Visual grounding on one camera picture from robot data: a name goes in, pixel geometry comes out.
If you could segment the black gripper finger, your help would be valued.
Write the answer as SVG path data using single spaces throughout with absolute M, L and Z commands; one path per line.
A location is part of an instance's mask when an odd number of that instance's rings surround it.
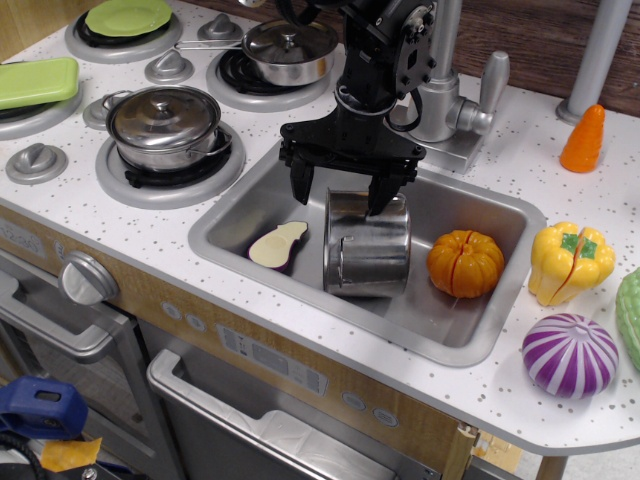
M 402 175 L 374 175 L 369 185 L 368 214 L 379 215 L 403 185 Z
M 298 202 L 306 205 L 311 192 L 315 165 L 300 156 L 294 156 L 289 168 L 293 196 Z

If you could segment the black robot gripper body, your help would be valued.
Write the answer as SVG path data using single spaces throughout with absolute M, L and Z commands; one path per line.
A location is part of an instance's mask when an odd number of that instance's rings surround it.
M 328 115 L 281 127 L 280 159 L 286 166 L 300 156 L 315 168 L 412 180 L 425 150 L 384 125 L 395 95 L 373 84 L 338 84 L 334 94 L 336 107 Z

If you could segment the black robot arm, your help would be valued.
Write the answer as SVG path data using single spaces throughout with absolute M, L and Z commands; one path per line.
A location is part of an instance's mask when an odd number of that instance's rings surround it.
M 279 1 L 281 16 L 308 26 L 323 10 L 343 17 L 346 61 L 335 89 L 335 109 L 312 121 L 281 128 L 279 157 L 290 169 L 293 196 L 306 203 L 317 167 L 368 175 L 368 212 L 378 215 L 413 181 L 423 147 L 405 138 L 419 124 L 397 124 L 390 113 L 412 97 L 436 66 L 430 54 L 434 22 L 430 1 L 310 1 L 296 12 Z

